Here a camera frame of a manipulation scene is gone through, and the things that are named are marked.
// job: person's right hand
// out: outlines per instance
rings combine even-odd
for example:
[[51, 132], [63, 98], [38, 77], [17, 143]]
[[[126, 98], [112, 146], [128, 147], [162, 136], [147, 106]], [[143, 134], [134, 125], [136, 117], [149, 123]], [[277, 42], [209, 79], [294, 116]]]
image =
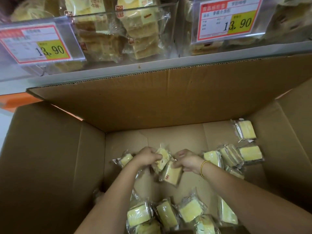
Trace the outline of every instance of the person's right hand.
[[188, 149], [183, 149], [175, 154], [176, 162], [173, 164], [174, 168], [179, 168], [183, 166], [183, 171], [185, 172], [193, 172], [196, 174], [200, 174], [200, 167], [202, 163], [205, 161], [198, 155], [194, 154], [192, 151]]

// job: white floor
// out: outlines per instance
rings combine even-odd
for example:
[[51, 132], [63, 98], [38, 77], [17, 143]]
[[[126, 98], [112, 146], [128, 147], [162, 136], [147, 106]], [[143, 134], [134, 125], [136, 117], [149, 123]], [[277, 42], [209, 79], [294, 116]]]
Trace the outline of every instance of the white floor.
[[7, 130], [9, 129], [12, 117], [13, 113], [0, 108], [0, 151], [2, 149], [2, 145], [6, 137]]

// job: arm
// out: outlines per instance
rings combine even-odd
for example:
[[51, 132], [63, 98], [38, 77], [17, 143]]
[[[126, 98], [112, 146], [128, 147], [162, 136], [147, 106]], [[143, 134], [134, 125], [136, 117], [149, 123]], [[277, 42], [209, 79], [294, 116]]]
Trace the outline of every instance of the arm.
[[162, 159], [145, 147], [122, 169], [102, 199], [90, 211], [75, 234], [122, 234], [135, 177], [140, 168]]
[[[177, 153], [175, 167], [200, 174], [203, 159], [188, 149]], [[251, 234], [312, 233], [312, 215], [223, 169], [206, 162], [202, 174]]]

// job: orange surface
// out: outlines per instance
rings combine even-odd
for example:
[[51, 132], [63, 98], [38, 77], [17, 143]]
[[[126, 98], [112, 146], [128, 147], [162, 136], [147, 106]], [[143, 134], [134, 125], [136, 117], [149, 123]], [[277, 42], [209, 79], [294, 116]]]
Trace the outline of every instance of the orange surface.
[[42, 100], [37, 99], [28, 93], [5, 94], [0, 95], [0, 108], [10, 112], [15, 112], [15, 109], [19, 106], [37, 103], [40, 101]]

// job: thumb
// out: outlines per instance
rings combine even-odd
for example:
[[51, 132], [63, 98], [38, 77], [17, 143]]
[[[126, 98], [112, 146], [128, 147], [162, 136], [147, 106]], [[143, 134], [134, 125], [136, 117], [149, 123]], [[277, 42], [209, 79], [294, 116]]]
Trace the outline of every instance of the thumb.
[[175, 162], [171, 165], [172, 168], [179, 168], [179, 167], [181, 167], [181, 166], [182, 166], [182, 160], [181, 160], [181, 159], [178, 160], [178, 161], [175, 161]]
[[154, 158], [155, 158], [155, 161], [161, 160], [162, 159], [162, 155], [159, 154], [159, 153], [155, 153], [154, 154]]

